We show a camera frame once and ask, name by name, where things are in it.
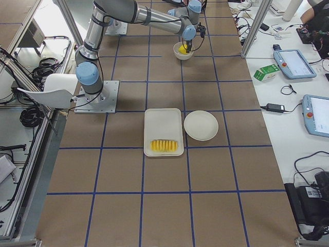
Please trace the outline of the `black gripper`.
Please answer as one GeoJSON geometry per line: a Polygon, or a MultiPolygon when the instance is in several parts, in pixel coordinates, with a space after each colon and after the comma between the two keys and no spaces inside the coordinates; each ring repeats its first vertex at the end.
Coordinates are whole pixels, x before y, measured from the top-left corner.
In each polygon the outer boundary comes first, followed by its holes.
{"type": "Polygon", "coordinates": [[[192,49],[193,49],[192,40],[187,40],[186,47],[185,47],[186,54],[190,53],[192,51],[192,49]]]}

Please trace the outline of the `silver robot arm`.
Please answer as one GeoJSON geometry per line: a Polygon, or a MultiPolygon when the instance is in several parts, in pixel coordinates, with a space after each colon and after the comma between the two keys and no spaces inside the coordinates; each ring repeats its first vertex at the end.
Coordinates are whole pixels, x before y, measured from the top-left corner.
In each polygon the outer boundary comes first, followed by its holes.
{"type": "Polygon", "coordinates": [[[94,1],[87,35],[75,54],[76,76],[84,90],[83,105],[101,104],[108,99],[99,62],[99,49],[108,28],[122,23],[140,24],[181,36],[187,53],[192,52],[192,41],[197,34],[204,37],[206,28],[199,22],[200,1],[189,1],[185,7],[163,13],[136,1],[94,1]]]}

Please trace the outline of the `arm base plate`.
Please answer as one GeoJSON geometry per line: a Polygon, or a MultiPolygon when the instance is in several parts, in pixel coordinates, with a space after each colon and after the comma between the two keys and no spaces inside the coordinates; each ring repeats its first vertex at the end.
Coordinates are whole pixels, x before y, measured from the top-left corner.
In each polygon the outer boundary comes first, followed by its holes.
{"type": "Polygon", "coordinates": [[[76,108],[74,112],[76,114],[103,114],[103,113],[115,113],[117,96],[119,90],[119,81],[104,81],[103,91],[101,94],[92,102],[94,97],[86,94],[83,87],[80,86],[79,95],[76,102],[76,108]]]}
{"type": "Polygon", "coordinates": [[[105,31],[106,36],[124,36],[127,33],[128,24],[113,20],[105,31]]]}

